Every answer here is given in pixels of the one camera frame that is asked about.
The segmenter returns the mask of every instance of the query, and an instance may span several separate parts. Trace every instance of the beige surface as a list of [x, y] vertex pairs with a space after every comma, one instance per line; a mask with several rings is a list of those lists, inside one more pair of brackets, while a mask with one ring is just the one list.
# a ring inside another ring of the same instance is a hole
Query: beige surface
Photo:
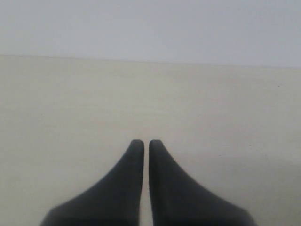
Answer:
[[[38, 225], [161, 138], [261, 226], [301, 225], [301, 70], [0, 57], [0, 226]], [[142, 226], [151, 225], [147, 164]]]

